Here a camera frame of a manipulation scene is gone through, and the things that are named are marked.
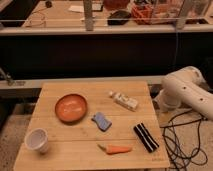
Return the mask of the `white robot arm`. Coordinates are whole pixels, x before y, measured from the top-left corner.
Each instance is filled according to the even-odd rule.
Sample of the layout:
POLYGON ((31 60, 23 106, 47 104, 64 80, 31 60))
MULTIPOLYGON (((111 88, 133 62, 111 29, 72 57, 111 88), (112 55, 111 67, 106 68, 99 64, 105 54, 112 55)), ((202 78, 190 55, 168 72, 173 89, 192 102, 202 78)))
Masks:
POLYGON ((162 112, 177 109, 185 103, 213 121, 213 94, 200 87, 204 82, 201 71, 193 66, 171 72, 163 77, 162 89, 155 101, 162 112))

